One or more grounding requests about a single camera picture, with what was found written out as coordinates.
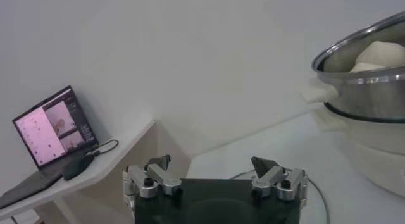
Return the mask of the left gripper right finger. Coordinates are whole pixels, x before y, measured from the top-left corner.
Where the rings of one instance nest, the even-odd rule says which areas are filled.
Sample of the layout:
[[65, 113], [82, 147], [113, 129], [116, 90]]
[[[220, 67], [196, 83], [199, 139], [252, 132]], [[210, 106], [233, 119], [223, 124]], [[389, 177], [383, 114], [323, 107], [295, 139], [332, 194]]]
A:
[[275, 194], [285, 202], [299, 201], [304, 207], [308, 198], [308, 175], [303, 169], [288, 169], [276, 161], [253, 156], [251, 163], [257, 178], [252, 180], [251, 195], [260, 201]]

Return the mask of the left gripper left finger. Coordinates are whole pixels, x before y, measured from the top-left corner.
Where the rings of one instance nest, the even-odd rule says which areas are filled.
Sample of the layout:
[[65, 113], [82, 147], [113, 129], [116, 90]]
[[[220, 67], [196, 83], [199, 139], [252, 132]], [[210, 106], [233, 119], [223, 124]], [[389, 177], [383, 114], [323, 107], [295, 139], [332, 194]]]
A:
[[135, 197], [153, 199], [159, 190], [164, 195], [178, 199], [183, 194], [182, 181], [167, 172], [171, 163], [169, 154], [150, 159], [143, 167], [126, 166], [122, 171], [123, 199], [135, 210]]

